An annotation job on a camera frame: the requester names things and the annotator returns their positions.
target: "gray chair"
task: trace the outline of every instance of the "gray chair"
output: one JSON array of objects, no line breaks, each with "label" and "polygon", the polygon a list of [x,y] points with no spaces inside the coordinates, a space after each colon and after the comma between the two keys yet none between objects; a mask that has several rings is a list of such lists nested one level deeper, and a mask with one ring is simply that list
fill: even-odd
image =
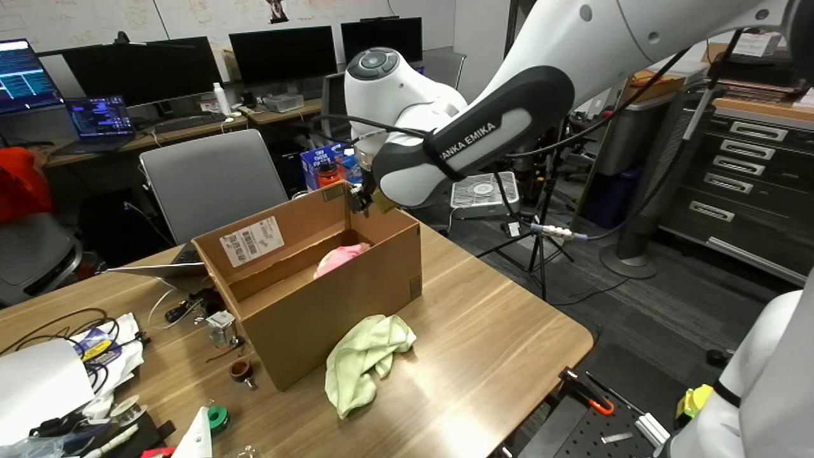
[{"label": "gray chair", "polygon": [[256,129],[155,148],[139,156],[139,166],[178,245],[288,200]]},{"label": "gray chair", "polygon": [[79,240],[50,214],[0,224],[0,307],[65,285],[79,263]]}]

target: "monitor screen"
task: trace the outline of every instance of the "monitor screen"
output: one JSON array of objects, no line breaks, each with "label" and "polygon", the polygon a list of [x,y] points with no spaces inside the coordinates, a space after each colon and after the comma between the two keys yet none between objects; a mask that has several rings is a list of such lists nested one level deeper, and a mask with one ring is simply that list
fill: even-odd
[{"label": "monitor screen", "polygon": [[31,44],[0,41],[0,114],[60,103],[47,72]]},{"label": "monitor screen", "polygon": [[406,60],[422,60],[422,17],[373,17],[341,25],[345,60],[356,53],[386,45],[400,51]]},{"label": "monitor screen", "polygon": [[60,51],[83,93],[122,93],[127,103],[211,91],[220,82],[209,41],[153,41]]},{"label": "monitor screen", "polygon": [[336,72],[330,27],[230,32],[243,83],[311,79]]}]

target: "office chair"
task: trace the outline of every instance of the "office chair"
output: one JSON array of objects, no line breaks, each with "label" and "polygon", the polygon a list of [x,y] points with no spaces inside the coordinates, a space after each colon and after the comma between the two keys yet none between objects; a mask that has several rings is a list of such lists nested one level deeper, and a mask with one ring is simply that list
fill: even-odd
[{"label": "office chair", "polygon": [[803,290],[771,299],[747,330],[705,410],[679,430],[669,458],[814,455],[814,273]]},{"label": "office chair", "polygon": [[0,224],[0,307],[64,285],[82,263],[82,245],[50,214]]},{"label": "office chair", "polygon": [[176,245],[288,200],[256,129],[155,148],[139,168]]}]

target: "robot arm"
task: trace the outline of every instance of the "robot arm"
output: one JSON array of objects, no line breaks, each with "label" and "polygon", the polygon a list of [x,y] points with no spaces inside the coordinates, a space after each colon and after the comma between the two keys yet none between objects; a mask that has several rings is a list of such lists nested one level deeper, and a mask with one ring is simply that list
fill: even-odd
[{"label": "robot arm", "polygon": [[356,144],[367,156],[360,163],[388,200],[422,205],[443,180],[496,159],[631,72],[702,39],[746,25],[793,25],[812,39],[812,2],[536,0],[506,60],[467,107],[450,86],[411,72],[396,51],[369,49],[345,72],[347,114],[429,135],[363,138]]}]

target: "cardboard box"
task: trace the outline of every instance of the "cardboard box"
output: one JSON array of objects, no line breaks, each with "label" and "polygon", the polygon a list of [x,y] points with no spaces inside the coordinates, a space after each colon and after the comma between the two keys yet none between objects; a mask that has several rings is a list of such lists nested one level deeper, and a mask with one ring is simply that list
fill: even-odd
[{"label": "cardboard box", "polygon": [[[354,214],[347,196],[336,184],[194,240],[276,388],[323,366],[360,318],[422,296],[419,224]],[[370,249],[312,279],[332,246],[356,242]]]}]

